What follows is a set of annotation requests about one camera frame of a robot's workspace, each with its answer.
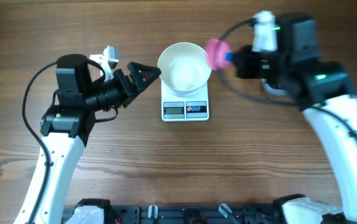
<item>digital scale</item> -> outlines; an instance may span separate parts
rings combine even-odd
[[[194,92],[180,95],[161,82],[163,121],[206,121],[209,119],[207,82]]]

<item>wooden table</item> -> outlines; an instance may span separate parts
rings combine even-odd
[[[65,54],[99,54],[106,45],[118,46],[118,68],[125,72],[131,61],[156,66],[167,46],[203,46],[261,10],[315,16],[323,60],[343,63],[357,88],[357,1],[0,5],[0,223],[15,219],[37,162],[39,146],[24,127],[21,103],[38,69]],[[249,44],[252,32],[242,29],[228,41],[234,48]],[[228,74],[243,90],[266,97],[258,80]],[[32,87],[27,116],[36,131],[56,88],[54,68]],[[341,203],[320,142],[297,109],[243,100],[215,74],[209,79],[209,121],[164,123],[160,98],[157,80],[115,121],[94,127],[67,205],[82,198],[139,205],[271,202],[294,193]]]

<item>robotic hand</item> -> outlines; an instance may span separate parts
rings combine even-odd
[[[254,43],[231,52],[224,40],[243,25],[254,28]],[[69,217],[67,223],[132,221],[195,224],[208,223],[208,220],[210,223],[235,224],[357,223],[356,92],[340,63],[319,60],[315,21],[303,13],[284,14],[275,18],[270,12],[261,12],[230,28],[220,40],[213,40],[206,51],[211,67],[217,70],[221,83],[229,90],[249,100],[300,108],[326,151],[338,181],[343,208],[313,202],[298,194],[277,199],[272,205],[262,205],[263,209],[261,205],[252,210],[246,206],[229,208],[225,204],[212,210],[208,207],[134,206],[132,210],[135,212],[132,214],[124,209],[124,217],[123,212],[119,213],[116,206],[112,208],[108,200],[83,199],[73,209],[74,215]],[[56,64],[59,86],[54,93],[54,97],[58,96],[59,105],[52,104],[41,121],[42,141],[28,126],[23,107],[24,121],[43,151],[40,152],[29,191],[15,221],[17,224],[61,222],[67,189],[93,125],[115,118],[96,119],[95,112],[114,109],[117,114],[117,108],[127,107],[161,73],[158,68],[133,62],[128,64],[130,78],[124,76],[121,70],[112,73],[118,62],[117,49],[113,47],[92,58],[101,65],[83,55],[66,55],[42,69]],[[237,67],[239,78],[262,78],[270,86],[281,86],[295,102],[257,98],[234,88],[227,82],[221,69],[230,63]],[[103,76],[91,82],[88,64],[98,67]],[[32,81],[27,87],[24,105]]]

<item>wooden surface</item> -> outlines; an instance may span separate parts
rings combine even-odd
[[[167,46],[203,46],[261,10],[314,15],[323,60],[341,61],[357,88],[357,1],[0,5],[0,223],[15,219],[37,162],[39,146],[24,127],[21,103],[38,69],[69,53],[99,54],[106,45],[119,47],[124,71],[130,61],[156,66]],[[242,29],[228,41],[234,48],[249,44],[251,31]],[[244,90],[265,96],[259,81],[228,74]],[[56,88],[54,68],[32,87],[27,116],[37,131]],[[270,202],[294,193],[341,203],[319,140],[295,108],[243,100],[223,89],[215,74],[209,121],[164,123],[160,99],[157,80],[115,121],[94,127],[67,205],[89,197],[140,205]]]

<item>white circular object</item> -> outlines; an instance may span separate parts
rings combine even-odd
[[[211,73],[206,51],[196,44],[186,42],[173,44],[164,50],[158,67],[162,81],[180,94],[202,87]]]

